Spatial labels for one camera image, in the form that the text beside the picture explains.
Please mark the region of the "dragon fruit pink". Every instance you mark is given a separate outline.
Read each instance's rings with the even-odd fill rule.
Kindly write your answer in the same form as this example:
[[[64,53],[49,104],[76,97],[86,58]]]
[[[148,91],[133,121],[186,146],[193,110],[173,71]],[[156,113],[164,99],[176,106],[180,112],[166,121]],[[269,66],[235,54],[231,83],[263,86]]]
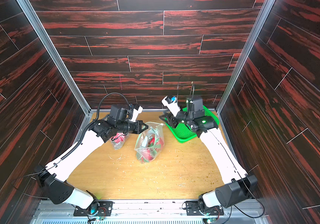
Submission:
[[[153,134],[147,137],[146,147],[158,150],[164,147],[164,141],[160,136]]]

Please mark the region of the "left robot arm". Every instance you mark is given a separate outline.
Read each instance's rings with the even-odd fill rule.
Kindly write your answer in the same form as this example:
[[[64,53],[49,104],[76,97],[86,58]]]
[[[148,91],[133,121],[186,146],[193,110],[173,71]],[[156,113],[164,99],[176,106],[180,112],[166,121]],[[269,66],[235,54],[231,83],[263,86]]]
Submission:
[[[137,119],[142,111],[138,104],[128,109],[112,105],[109,115],[86,126],[77,143],[46,166],[35,167],[37,182],[46,197],[54,204],[69,203],[94,214],[98,210],[97,198],[67,183],[67,179],[93,151],[117,133],[140,134],[147,130],[148,125]]]

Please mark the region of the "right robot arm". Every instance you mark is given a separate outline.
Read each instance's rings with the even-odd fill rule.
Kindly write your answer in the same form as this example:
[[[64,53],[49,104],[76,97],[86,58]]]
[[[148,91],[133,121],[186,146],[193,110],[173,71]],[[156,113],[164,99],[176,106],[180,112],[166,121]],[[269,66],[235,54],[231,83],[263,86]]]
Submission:
[[[186,111],[178,106],[175,96],[166,96],[161,102],[169,111],[160,116],[160,119],[172,128],[182,124],[195,133],[209,150],[220,171],[224,185],[199,196],[198,204],[202,213],[216,206],[228,208],[250,199],[258,180],[256,176],[248,175],[238,163],[226,144],[218,123],[213,116],[206,114],[203,99],[200,96],[188,97]]]

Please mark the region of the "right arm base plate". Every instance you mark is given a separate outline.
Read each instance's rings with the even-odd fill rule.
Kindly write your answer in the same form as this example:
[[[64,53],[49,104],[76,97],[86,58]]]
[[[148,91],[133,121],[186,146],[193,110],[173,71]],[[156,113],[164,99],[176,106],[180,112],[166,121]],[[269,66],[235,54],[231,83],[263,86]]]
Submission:
[[[224,211],[221,206],[207,207],[200,200],[185,201],[181,206],[188,216],[223,216]]]

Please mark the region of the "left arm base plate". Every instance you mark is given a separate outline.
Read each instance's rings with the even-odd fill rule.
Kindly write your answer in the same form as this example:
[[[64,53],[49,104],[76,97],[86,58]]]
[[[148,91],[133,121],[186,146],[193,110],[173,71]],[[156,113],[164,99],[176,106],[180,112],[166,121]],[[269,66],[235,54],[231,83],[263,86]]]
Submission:
[[[97,201],[87,209],[82,209],[79,206],[75,207],[73,216],[75,217],[109,217],[113,209],[113,201]]]

